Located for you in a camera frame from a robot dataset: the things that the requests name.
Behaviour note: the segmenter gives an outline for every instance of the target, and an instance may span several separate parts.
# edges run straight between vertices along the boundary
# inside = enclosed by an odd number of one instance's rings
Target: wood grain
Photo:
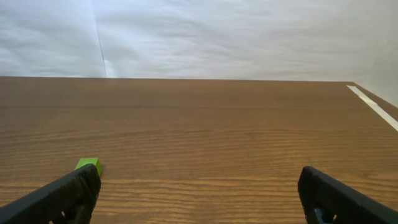
[[[305,223],[308,165],[398,209],[398,133],[347,84],[2,77],[0,205],[95,156],[92,223]]]

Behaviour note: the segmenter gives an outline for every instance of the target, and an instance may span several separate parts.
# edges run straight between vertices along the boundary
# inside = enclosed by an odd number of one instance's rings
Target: brown wooden surface
[[[305,223],[308,165],[397,210],[398,133],[347,84],[0,78],[0,205],[99,157],[92,223]]]

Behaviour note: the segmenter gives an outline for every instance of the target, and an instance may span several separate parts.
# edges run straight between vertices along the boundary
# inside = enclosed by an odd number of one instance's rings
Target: green cube
[[[79,163],[77,164],[75,170],[87,164],[94,164],[94,166],[97,168],[98,175],[101,176],[102,166],[100,164],[100,159],[98,158],[80,158]]]

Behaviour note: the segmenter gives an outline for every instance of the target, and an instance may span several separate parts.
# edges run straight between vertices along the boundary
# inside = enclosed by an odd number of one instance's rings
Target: wooden table
[[[347,84],[0,78],[0,205],[99,157],[92,223],[305,223],[303,166],[397,210],[398,133]]]

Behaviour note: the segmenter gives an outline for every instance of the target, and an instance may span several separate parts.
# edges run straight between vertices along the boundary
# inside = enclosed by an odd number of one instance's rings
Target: white paper sheet
[[[1,1],[0,75],[105,77],[92,0]]]
[[[393,1],[95,0],[107,75],[361,81]]]

